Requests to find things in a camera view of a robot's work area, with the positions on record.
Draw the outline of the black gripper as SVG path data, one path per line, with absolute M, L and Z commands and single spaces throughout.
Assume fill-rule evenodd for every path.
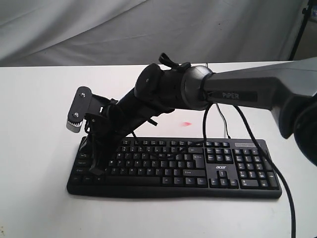
M 102 175 L 108 158 L 121 139 L 133 131 L 128 116 L 115 99 L 92 98 L 85 114 L 87 136 L 80 144 L 80 153 L 92 155 L 89 172 Z

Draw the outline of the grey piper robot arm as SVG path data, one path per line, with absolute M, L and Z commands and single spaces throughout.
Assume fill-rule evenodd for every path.
M 119 102 L 106 101 L 86 114 L 95 175 L 104 173 L 121 140 L 144 122 L 175 109 L 203 111 L 219 103 L 271 111 L 283 138 L 317 162 L 317 60 L 291 61 L 214 73 L 205 66 L 172 62 L 161 54 Z

